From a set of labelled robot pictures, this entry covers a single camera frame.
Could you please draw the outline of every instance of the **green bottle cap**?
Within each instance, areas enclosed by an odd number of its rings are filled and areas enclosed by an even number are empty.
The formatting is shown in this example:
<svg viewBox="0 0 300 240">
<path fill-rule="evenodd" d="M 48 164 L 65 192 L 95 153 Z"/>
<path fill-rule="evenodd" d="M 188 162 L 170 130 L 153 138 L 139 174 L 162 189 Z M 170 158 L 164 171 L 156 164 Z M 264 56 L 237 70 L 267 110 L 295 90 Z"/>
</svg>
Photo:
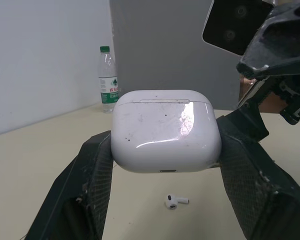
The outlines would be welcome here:
<svg viewBox="0 0 300 240">
<path fill-rule="evenodd" d="M 110 53 L 110 47 L 109 46 L 101 46 L 100 52 L 101 53 Z"/>
</svg>

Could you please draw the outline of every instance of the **water bottle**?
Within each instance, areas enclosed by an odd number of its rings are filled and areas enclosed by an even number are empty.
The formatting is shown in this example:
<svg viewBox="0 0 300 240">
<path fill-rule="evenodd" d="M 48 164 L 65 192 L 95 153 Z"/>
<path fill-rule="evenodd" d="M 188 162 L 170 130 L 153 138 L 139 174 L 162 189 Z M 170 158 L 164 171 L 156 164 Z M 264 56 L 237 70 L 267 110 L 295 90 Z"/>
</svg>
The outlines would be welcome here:
<svg viewBox="0 0 300 240">
<path fill-rule="evenodd" d="M 104 113 L 112 113 L 119 99 L 116 65 L 109 46 L 101 46 L 100 52 L 98 73 L 102 107 Z"/>
</svg>

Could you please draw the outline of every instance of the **wireless earbud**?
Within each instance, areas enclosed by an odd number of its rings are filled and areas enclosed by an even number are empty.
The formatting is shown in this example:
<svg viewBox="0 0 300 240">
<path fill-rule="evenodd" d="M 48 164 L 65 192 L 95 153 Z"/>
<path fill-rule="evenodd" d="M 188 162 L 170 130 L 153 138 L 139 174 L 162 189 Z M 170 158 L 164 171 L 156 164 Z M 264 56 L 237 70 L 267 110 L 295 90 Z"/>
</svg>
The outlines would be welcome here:
<svg viewBox="0 0 300 240">
<path fill-rule="evenodd" d="M 175 197 L 169 194 L 165 197 L 165 205 L 168 209 L 176 209 L 179 204 L 189 204 L 189 199 L 186 197 Z"/>
</svg>

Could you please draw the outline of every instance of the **table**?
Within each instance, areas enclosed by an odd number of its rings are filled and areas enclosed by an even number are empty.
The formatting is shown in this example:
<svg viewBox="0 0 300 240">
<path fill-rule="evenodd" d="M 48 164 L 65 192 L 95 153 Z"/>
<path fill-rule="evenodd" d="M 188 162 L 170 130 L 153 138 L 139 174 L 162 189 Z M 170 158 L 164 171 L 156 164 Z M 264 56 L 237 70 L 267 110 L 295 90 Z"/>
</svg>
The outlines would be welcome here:
<svg viewBox="0 0 300 240">
<path fill-rule="evenodd" d="M 215 115 L 229 111 L 216 110 Z M 300 124 L 262 118 L 268 154 L 300 185 Z M 28 231 L 52 183 L 92 135 L 111 129 L 111 114 L 91 106 L 0 135 L 0 240 Z M 176 210 L 164 197 L 188 197 Z M 114 164 L 103 240 L 244 240 L 219 168 L 195 173 L 140 174 Z"/>
</svg>

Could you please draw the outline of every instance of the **charging port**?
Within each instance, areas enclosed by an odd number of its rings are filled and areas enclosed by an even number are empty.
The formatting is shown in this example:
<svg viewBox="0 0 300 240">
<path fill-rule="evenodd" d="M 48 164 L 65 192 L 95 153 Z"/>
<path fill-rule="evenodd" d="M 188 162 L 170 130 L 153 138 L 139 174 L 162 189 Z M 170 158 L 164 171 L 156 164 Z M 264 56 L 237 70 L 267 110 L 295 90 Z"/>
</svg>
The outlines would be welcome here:
<svg viewBox="0 0 300 240">
<path fill-rule="evenodd" d="M 177 170 L 160 170 L 160 173 L 175 173 Z"/>
</svg>

